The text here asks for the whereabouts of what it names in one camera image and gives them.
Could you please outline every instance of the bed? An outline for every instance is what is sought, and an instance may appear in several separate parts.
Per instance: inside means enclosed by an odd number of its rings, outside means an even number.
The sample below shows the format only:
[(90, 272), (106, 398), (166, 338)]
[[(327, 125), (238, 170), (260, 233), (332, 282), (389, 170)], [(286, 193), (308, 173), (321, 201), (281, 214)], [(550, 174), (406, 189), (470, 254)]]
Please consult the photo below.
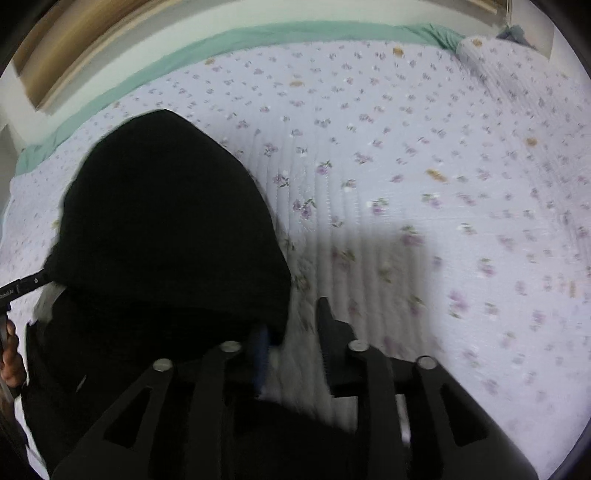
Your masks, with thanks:
[[(589, 99), (507, 41), (343, 28), (188, 62), (27, 151), (0, 282), (41, 268), (93, 144), (170, 109), (247, 167), (272, 212), (294, 288), (267, 398), (354, 427), (323, 380), (327, 296), (388, 355), (435, 356), (546, 479), (591, 416)], [(13, 304), (17, 326), (40, 294)]]

